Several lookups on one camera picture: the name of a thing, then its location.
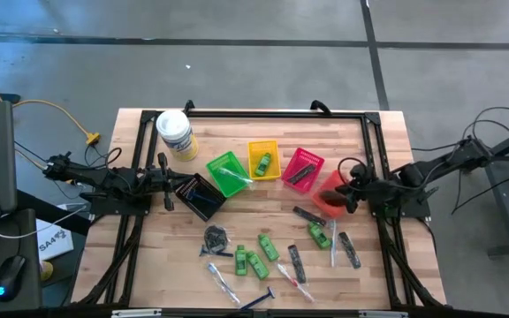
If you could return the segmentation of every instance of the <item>gray floor tile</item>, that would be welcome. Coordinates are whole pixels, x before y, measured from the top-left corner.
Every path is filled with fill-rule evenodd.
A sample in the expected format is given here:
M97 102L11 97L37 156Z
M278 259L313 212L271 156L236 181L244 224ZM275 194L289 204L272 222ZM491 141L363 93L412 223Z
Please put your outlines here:
M102 151L122 107L184 107L192 99L200 108L307 109L319 99L334 109L377 110L366 49L0 43L0 91L64 105L104 135ZM19 142L42 156L71 150L83 160L85 138L62 113L43 105L15 112ZM18 184L52 203L65 201L21 158Z
M509 42L509 0L370 0L376 39Z
M413 147L452 143L480 110L509 106L509 52L381 50L380 57L391 109L404 111ZM509 125L509 112L485 117ZM508 136L488 124L476 131L490 146ZM414 158L444 153L416 152ZM491 261L486 255L489 248L509 243L492 194L450 216L457 174L432 185L439 186L429 204L447 301L457 308L509 314L509 256ZM461 201L488 186L484 171L475 170L463 178Z
M0 32L366 40L359 0L0 0Z

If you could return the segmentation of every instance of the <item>wooden table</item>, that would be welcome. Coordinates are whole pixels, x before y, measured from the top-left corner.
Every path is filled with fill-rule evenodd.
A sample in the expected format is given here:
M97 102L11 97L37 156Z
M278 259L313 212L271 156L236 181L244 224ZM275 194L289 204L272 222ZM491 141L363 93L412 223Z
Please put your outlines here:
M123 149L123 154L114 162L116 166L131 165L141 111L119 110L110 145L111 148ZM385 111L380 114L390 167L394 169L411 162L413 157L402 112ZM341 158L356 156L364 160L361 127L355 120L192 118L191 121L200 152L187 163L178 162L167 154L169 167L177 172L199 172L213 185L215 182L205 168L206 163L231 150L247 167L247 142L250 140L277 140L282 170L298 147L325 158L313 190L337 168ZM150 135L150 126L145 140ZM168 153L160 138L156 151ZM141 167L144 166L146 148L143 152ZM145 219L131 307L232 307L228 296L217 287L206 269L208 261L217 265L243 304L262 296L267 286L274 288L277 297L265 300L258 308L390 307L376 221L370 216L366 204L362 203L355 214L343 215L338 220L338 231L346 231L350 235L361 257L362 267L353 269L340 245L337 250L338 265L336 268L330 267L330 251L318 249L308 235L307 222L292 212L294 206L315 213L319 213L319 210L309 195L294 192L280 180L255 182L254 189L244 190L230 198L207 223L175 196L175 210L164 210L162 198L161 194L154 197L151 213ZM90 229L72 300L87 295L109 266L118 223L118 216L106 216ZM247 250L257 251L269 268L269 277L259 281L252 269L249 269L247 276L235 276L234 259L199 257L203 232L208 224L225 227L231 240L229 252L234 252L238 244L245 245ZM411 268L436 299L444 302L431 236L417 220L404 219L401 226ZM268 262L257 243L257 235L261 232L271 237L281 260L287 263L293 276L287 247L291 244L298 247L308 277L307 288L317 299L316 303L307 303L281 276L275 264ZM123 272L122 269L118 286L124 280ZM398 295L405 301L399 270L395 270L395 277Z

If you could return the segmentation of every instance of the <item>black metal frame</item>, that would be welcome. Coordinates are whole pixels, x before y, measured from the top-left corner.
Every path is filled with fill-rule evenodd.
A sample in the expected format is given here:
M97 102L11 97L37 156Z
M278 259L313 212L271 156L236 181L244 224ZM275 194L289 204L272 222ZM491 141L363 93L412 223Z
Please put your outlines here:
M367 165L374 169L375 167L375 159L372 150L372 142L370 137L369 128L372 125L374 128L376 143L378 146L378 154L380 157L380 164L382 167L382 173L384 178L388 178L390 174L390 168L388 165L388 156L386 154L386 148L384 145L384 136L382 132L382 124L380 121L380 115L378 112L332 112L325 105L318 101L314 101L311 104L311 110L320 110L320 111L268 111L268 110L260 110L260 111L236 111L236 110L192 110L194 108L194 104L191 101L188 101L185 108L185 113L191 118L210 118L210 117L233 117L233 118L331 118L331 119L356 119L359 120L361 124L362 130L362 139L364 142L365 148L365 157L367 161ZM141 159L141 151L144 145L144 136L148 123L154 123L156 118L161 114L161 111L157 110L144 110L141 113L141 120L139 125L139 131L137 133L137 140L135 142L135 150L133 153L133 162L132 168L138 168L139 161ZM157 132L156 129L152 129L150 141L148 144L148 154L146 165L149 166L153 163L153 158L156 151L156 142L157 142ZM106 273L104 274L102 280L95 286L95 288L90 292L90 295L83 299L81 303L96 303L97 300L101 297L105 288L107 288L105 294L105 303L113 303L115 290L117 287L117 277L118 270L125 260L125 258L129 257L129 261L126 268L125 282L123 287L122 295L118 301L118 303L128 306L131 298L131 291L133 288L133 279L134 279L134 271L136 267L136 258L139 248L139 241L141 239L142 226L144 223L144 216L136 216L134 226L132 229L132 233L130 238L125 242L125 234L127 231L127 226L129 224L130 216L121 216L121 222L118 227L118 236L114 250L113 261L111 266L108 268ZM386 220L383 217L377 217L376 223L378 227L379 233L387 232L386 229ZM399 220L393 220L393 230L394 230L394 238L395 238L395 247L400 252L402 256L402 260L406 261L406 253L404 247L404 239L402 236L402 231L400 228ZM387 292L388 298L391 304L391 308L401 306L401 302L399 300L397 290L396 290L396 282L394 279L394 273L391 263L391 255L390 248L391 242L390 238L386 238L384 235L379 235L381 251L383 256L383 264L384 264L384 274L386 277L387 284ZM410 283L407 281L406 277L404 277L404 285L405 285L405 294L406 294L406 303L408 305L414 305L414 293L412 291Z

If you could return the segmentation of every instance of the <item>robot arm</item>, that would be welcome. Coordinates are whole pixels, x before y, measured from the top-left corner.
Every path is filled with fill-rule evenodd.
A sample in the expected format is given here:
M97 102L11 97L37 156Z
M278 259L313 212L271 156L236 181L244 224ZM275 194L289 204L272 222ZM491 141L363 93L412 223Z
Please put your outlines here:
M154 193L164 192L164 206L168 210L173 210L169 193L193 177L166 169L167 159L164 153L158 154L160 168L151 166L146 169L92 168L72 162L70 154L68 152L65 155L53 155L47 161L47 167L42 173L51 180L76 180L92 186L95 189L93 193L80 195L88 201L134 203Z
M399 217L405 210L409 217L429 216L427 198L435 191L425 191L426 185L456 170L484 167L496 156L509 154L509 138L488 148L470 136L460 141L449 153L430 161L409 163L391 171L387 179L376 178L370 169L357 164L351 169L353 177L336 191L346 197L346 208L353 213L358 201L368 201L378 216Z

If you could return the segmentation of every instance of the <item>toothbrush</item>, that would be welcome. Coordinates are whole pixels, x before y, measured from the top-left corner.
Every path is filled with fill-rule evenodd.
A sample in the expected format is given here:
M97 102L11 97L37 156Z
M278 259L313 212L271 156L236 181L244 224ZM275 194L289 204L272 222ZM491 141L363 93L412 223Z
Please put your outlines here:
M219 270L217 270L216 265L214 263L210 262L210 263L208 263L208 269L211 272L211 274L213 274L214 276L217 276L216 282L219 286L221 286L221 289L223 289L224 292L227 292L227 294L229 294L229 297L231 297L231 299L235 303L240 304L239 298L237 297L237 295L235 295L235 292L231 289L231 287L228 285L228 283L225 282L225 280L221 276L221 273L219 273Z
M282 273L282 275L284 275L290 281L290 283L292 283L292 285L296 287L304 295L304 297L307 300L309 300L310 302L315 302L315 299L309 294L309 292L306 291L303 287L301 287L300 283L298 283L298 281L293 279L290 276L290 274L288 274L288 271L286 270L286 267L284 265L278 263L277 267L280 273Z

